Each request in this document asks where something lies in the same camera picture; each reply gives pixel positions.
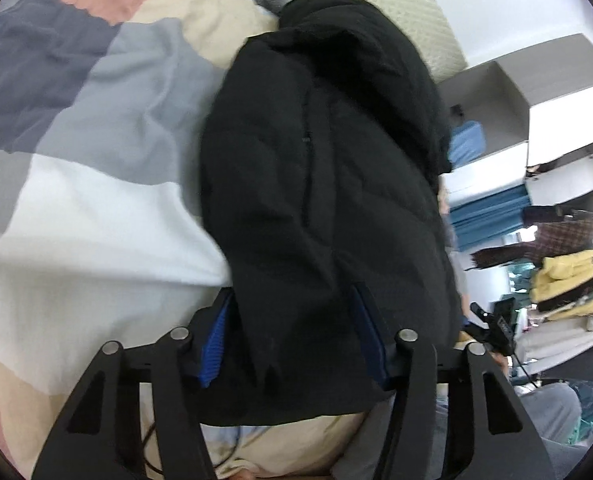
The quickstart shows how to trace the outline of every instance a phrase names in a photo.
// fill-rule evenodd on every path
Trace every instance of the black jacket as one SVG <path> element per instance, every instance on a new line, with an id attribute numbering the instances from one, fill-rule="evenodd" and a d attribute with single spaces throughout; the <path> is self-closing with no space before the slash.
<path id="1" fill-rule="evenodd" d="M 393 336 L 455 342 L 461 302 L 437 207 L 449 137 L 413 44 L 363 0 L 294 0 L 277 32 L 247 41 L 200 151 L 204 222 L 232 268 L 243 333 L 206 422 L 276 424 L 384 398 L 346 278 L 369 286 Z"/>

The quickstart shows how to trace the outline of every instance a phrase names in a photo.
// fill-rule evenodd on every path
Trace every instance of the person's leg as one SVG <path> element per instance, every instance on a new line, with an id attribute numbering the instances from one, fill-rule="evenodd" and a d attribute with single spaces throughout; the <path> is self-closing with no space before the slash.
<path id="1" fill-rule="evenodd" d="M 520 397 L 542 438 L 567 444 L 581 418 L 581 403 L 564 383 L 542 386 Z"/>

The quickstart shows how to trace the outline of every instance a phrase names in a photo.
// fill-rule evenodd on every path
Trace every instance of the cream textured mat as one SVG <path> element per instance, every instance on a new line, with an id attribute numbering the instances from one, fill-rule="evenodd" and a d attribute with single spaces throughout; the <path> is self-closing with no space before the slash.
<path id="1" fill-rule="evenodd" d="M 436 81 L 443 81 L 467 66 L 459 42 L 436 0 L 368 1 L 413 41 Z"/>

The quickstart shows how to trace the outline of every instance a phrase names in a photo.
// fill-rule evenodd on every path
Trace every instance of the bed sheet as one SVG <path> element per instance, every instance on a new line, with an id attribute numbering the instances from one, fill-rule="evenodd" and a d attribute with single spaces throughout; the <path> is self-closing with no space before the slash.
<path id="1" fill-rule="evenodd" d="M 198 134 L 252 0 L 0 3 L 0 447 L 27 478 L 103 342 L 148 344 L 229 271 Z"/>

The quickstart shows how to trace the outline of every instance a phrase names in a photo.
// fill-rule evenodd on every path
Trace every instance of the white wall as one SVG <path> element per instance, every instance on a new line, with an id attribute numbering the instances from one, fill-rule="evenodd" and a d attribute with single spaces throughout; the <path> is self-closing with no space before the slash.
<path id="1" fill-rule="evenodd" d="M 459 254 L 459 261 L 462 268 L 468 269 L 472 267 L 472 259 L 470 254 L 479 249 L 487 247 L 497 247 L 503 245 L 502 240 L 491 240 L 483 243 L 478 247 L 472 248 L 468 251 Z M 467 277 L 467 291 L 470 297 L 470 302 L 476 301 L 485 310 L 489 309 L 490 303 L 498 301 L 502 295 L 510 292 L 510 280 L 508 277 L 508 269 L 506 267 L 493 267 L 492 269 L 473 269 L 465 273 Z"/>
<path id="2" fill-rule="evenodd" d="M 526 188 L 533 205 L 554 205 L 593 189 L 593 155 L 530 178 Z"/>
<path id="3" fill-rule="evenodd" d="M 587 0 L 436 0 L 471 65 L 582 32 L 593 43 Z"/>

